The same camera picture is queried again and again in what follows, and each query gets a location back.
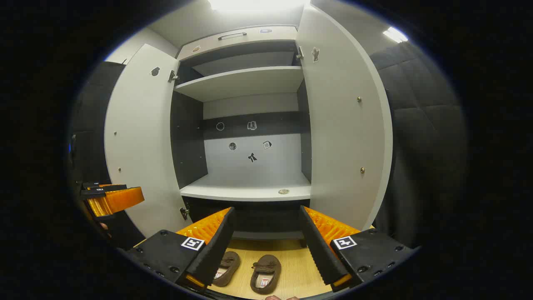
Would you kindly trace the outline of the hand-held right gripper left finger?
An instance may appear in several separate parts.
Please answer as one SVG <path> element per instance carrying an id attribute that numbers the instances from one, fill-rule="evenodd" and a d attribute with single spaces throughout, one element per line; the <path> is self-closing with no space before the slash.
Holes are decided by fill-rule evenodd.
<path id="1" fill-rule="evenodd" d="M 126 251 L 127 257 L 165 281 L 203 292 L 223 260 L 235 219 L 234 207 L 227 207 L 178 232 L 160 230 Z"/>

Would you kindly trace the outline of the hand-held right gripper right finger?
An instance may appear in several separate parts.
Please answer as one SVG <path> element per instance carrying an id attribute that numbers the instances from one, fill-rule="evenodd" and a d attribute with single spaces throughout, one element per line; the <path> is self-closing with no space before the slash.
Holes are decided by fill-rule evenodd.
<path id="1" fill-rule="evenodd" d="M 357 230 L 309 207 L 299 207 L 299 226 L 322 281 L 333 292 L 385 275 L 418 250 L 375 228 Z"/>

